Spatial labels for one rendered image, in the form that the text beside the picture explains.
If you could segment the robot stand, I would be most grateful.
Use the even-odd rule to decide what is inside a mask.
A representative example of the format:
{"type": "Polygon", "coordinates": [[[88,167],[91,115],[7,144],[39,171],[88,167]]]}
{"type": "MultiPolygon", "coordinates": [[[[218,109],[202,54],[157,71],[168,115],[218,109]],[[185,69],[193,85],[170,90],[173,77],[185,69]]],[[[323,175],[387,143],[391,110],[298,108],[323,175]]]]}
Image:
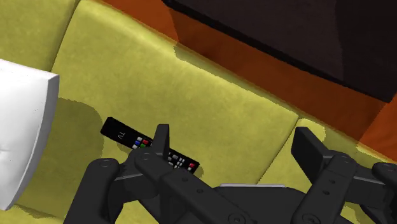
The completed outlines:
{"type": "Polygon", "coordinates": [[[162,0],[303,71],[390,102],[397,0],[162,0]]]}

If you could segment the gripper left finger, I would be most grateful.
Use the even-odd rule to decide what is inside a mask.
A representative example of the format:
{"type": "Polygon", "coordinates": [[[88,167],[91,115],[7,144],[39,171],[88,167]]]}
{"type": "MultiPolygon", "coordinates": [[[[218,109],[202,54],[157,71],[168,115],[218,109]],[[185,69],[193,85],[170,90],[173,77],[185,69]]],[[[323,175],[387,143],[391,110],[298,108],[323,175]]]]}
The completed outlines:
{"type": "MultiPolygon", "coordinates": [[[[247,212],[227,200],[192,173],[173,169],[155,152],[169,152],[169,125],[157,126],[153,145],[134,153],[134,165],[160,195],[159,224],[176,224],[179,206],[203,224],[258,224],[247,212]]],[[[112,224],[108,195],[119,171],[113,158],[89,163],[63,224],[112,224]]]]}

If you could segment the white cushion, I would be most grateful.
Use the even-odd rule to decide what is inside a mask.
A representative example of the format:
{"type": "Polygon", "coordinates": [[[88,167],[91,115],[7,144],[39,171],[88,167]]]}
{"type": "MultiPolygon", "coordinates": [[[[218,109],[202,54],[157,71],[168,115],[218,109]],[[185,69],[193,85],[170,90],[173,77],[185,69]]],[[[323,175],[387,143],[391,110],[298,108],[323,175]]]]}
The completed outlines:
{"type": "Polygon", "coordinates": [[[57,74],[0,59],[0,210],[29,184],[51,131],[57,74]]]}

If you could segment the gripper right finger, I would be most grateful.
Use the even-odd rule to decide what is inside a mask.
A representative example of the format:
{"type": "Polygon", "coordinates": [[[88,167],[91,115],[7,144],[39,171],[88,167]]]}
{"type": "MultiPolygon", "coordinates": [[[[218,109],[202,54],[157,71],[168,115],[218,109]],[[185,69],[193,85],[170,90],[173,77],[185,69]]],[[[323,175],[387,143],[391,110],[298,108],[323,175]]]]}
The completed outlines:
{"type": "Polygon", "coordinates": [[[291,224],[352,224],[341,215],[346,202],[375,224],[397,224],[397,164],[364,167],[329,150],[307,127],[295,129],[291,154],[311,183],[291,224]]]}

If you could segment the black remote control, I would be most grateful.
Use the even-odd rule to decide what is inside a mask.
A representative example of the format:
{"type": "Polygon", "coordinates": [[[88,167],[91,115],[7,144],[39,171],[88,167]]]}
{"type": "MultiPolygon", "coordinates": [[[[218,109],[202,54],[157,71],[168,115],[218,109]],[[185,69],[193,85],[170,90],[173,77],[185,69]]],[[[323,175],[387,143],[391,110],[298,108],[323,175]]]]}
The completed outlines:
{"type": "MultiPolygon", "coordinates": [[[[153,143],[152,138],[136,131],[113,117],[106,118],[100,133],[132,150],[149,147],[152,146],[153,143]]],[[[200,166],[198,161],[172,148],[169,149],[167,160],[169,165],[173,166],[173,168],[184,168],[192,174],[200,166]]]]}

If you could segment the yellow-green sofa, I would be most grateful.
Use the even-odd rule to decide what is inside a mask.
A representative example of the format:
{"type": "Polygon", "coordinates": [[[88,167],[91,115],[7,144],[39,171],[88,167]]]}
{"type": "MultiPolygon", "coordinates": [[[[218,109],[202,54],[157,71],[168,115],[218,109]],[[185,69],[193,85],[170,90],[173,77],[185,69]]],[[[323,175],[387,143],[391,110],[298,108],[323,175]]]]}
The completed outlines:
{"type": "Polygon", "coordinates": [[[306,192],[310,182],[291,154],[298,126],[365,167],[384,161],[96,0],[0,0],[0,59],[60,76],[46,149],[0,224],[62,224],[87,165],[129,153],[101,135],[109,116],[148,136],[169,124],[171,147],[199,161],[196,175],[210,186],[306,192]]]}

